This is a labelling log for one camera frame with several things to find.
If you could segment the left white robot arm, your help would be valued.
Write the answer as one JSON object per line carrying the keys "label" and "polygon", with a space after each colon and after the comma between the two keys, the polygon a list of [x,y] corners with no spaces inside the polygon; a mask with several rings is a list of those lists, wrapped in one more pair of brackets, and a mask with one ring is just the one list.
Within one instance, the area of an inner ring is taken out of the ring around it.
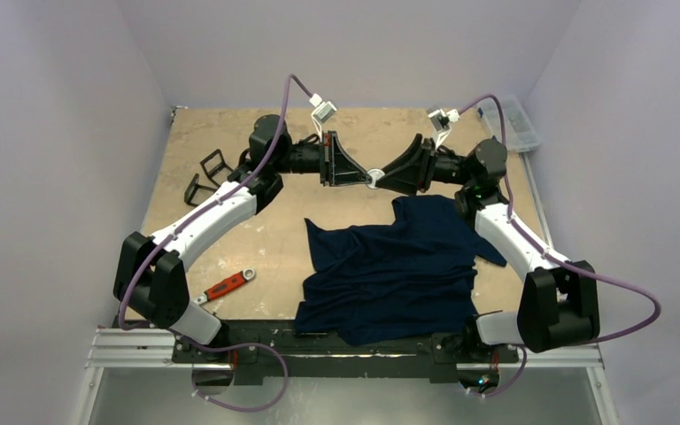
{"label": "left white robot arm", "polygon": [[318,174],[330,187],[376,185],[386,175],[351,159],[334,132],[321,133],[317,143],[295,143],[283,115],[257,119],[247,159],[209,198],[152,235],[134,232],[123,241],[113,288],[120,301],[120,327],[134,327],[127,320],[133,310],[143,317],[143,327],[193,340],[195,352],[205,361],[223,359],[228,327],[192,299],[187,273],[228,231],[264,210],[282,190],[282,175],[288,173]]}

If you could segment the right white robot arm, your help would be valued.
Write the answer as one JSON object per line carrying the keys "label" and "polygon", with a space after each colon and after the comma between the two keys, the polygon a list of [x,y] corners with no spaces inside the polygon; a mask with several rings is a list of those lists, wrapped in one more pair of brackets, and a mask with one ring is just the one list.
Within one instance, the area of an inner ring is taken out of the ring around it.
{"label": "right white robot arm", "polygon": [[591,342],[599,335],[599,303],[593,268],[551,254],[548,245],[524,228],[500,189],[508,152],[495,138],[479,142],[466,156],[439,152],[417,135],[403,154],[368,173],[370,185],[404,195],[426,191],[432,182],[459,184],[455,208],[522,279],[520,304],[512,312],[486,313],[467,321],[464,353],[485,359],[497,345],[522,345],[545,352]]}

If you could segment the navy blue t-shirt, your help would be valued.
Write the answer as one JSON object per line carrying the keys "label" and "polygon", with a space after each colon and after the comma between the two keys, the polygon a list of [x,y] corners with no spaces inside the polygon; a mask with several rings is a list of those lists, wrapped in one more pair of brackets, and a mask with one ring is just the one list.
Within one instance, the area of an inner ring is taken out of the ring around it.
{"label": "navy blue t-shirt", "polygon": [[305,221],[313,274],[303,282],[294,329],[335,331],[360,346],[457,333],[475,316],[475,261],[505,258],[440,195],[397,197],[385,225],[323,229]]}

